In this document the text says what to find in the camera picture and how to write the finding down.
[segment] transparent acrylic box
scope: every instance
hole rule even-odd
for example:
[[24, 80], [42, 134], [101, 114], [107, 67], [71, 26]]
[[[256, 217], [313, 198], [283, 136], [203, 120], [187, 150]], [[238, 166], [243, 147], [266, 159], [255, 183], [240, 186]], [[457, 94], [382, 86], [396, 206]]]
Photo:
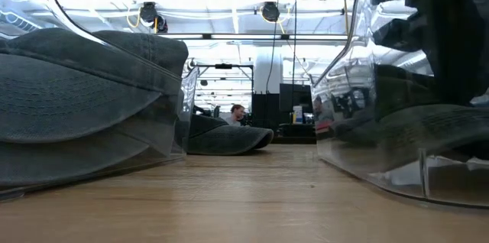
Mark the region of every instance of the transparent acrylic box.
[[57, 0], [0, 0], [0, 199], [183, 159], [183, 42], [87, 31]]
[[[432, 45], [416, 31], [417, 21], [426, 22], [417, 4], [355, 0], [348, 43], [311, 90], [319, 157], [394, 193], [489, 206], [489, 161], [472, 150], [487, 149], [470, 146], [489, 138], [486, 113], [473, 109], [477, 101], [487, 107], [489, 98], [486, 93], [460, 106], [433, 95], [432, 62], [416, 46]], [[397, 42], [396, 28], [404, 37]], [[423, 30], [441, 34], [429, 22]], [[455, 121], [449, 117], [466, 111], [473, 112]]]

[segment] clear plastic container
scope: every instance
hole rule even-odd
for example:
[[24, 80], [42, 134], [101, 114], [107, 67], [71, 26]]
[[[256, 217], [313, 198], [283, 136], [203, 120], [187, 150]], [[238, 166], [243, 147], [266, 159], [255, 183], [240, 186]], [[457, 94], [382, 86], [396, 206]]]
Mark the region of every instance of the clear plastic container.
[[0, 199], [184, 158], [183, 42], [88, 32], [57, 0], [0, 6]]
[[320, 158], [394, 193], [489, 206], [486, 1], [355, 0], [312, 87]]

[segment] hair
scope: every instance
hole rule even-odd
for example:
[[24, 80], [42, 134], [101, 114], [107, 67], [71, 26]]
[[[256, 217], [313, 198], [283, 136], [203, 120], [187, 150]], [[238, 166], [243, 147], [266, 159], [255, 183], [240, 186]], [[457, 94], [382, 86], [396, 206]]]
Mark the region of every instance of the hair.
[[238, 109], [244, 109], [245, 107], [243, 105], [233, 105], [231, 107], [231, 113], [233, 113], [235, 110], [238, 110]]

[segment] wooden floor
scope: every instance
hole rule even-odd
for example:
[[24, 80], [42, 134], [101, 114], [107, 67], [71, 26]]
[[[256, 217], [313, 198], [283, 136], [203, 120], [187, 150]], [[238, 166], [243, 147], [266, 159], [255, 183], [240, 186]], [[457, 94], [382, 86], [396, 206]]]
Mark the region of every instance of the wooden floor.
[[393, 197], [315, 145], [188, 157], [0, 203], [0, 242], [483, 242], [489, 215]]

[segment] person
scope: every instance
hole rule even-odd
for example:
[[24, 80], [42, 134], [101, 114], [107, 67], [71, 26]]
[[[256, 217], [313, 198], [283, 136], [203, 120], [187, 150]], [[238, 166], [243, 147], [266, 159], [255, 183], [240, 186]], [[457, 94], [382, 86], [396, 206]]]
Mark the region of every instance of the person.
[[245, 115], [245, 107], [243, 105], [233, 105], [231, 107], [231, 116], [225, 119], [229, 125], [241, 126], [241, 119]]

